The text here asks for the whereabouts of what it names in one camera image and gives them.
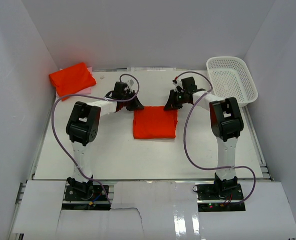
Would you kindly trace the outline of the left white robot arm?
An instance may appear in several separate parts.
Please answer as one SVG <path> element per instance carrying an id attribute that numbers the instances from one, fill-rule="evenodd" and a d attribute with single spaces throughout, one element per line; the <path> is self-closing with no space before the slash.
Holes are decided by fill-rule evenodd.
<path id="1" fill-rule="evenodd" d="M 132 80 L 118 81 L 103 100 L 89 103 L 78 101 L 73 107 L 66 133 L 72 143 L 75 165 L 73 176 L 67 178 L 67 181 L 81 199 L 87 200 L 93 195 L 93 184 L 90 181 L 93 175 L 85 153 L 87 145 L 97 136 L 100 117 L 116 113 L 123 107 L 130 112 L 144 108 L 132 89 L 133 84 Z"/>

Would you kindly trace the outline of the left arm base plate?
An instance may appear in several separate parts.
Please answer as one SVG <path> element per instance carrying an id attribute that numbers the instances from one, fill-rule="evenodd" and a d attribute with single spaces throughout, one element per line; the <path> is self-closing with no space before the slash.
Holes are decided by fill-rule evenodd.
<path id="1" fill-rule="evenodd" d="M 93 185 L 84 193 L 66 185 L 62 202 L 62 210 L 74 211 L 109 211 L 111 209 L 100 185 Z"/>

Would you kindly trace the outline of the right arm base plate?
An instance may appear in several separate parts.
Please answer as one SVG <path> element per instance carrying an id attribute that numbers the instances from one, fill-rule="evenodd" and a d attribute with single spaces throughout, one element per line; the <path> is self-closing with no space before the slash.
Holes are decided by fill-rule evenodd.
<path id="1" fill-rule="evenodd" d="M 219 193 L 214 184 L 196 184 L 192 191 L 197 195 L 197 205 L 200 213 L 246 211 L 245 203 L 237 204 L 244 198 L 239 183 L 237 187 L 224 193 Z"/>

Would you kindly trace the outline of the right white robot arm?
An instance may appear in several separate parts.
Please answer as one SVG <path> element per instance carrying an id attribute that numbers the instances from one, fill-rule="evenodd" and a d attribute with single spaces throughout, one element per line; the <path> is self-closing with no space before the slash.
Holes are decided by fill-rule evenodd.
<path id="1" fill-rule="evenodd" d="M 238 102 L 234 97 L 222 98 L 213 95 L 211 90 L 198 88 L 193 77 L 181 80 L 175 78 L 172 82 L 175 89 L 170 91 L 164 110 L 179 110 L 184 104 L 192 104 L 183 130 L 183 147 L 186 157 L 194 167 L 200 170 L 215 171 L 214 195 L 221 200 L 226 199 L 237 187 L 235 148 L 244 128 Z M 211 130 L 217 140 L 217 167 L 198 166 L 189 156 L 186 134 L 192 111 L 196 107 L 209 111 Z"/>

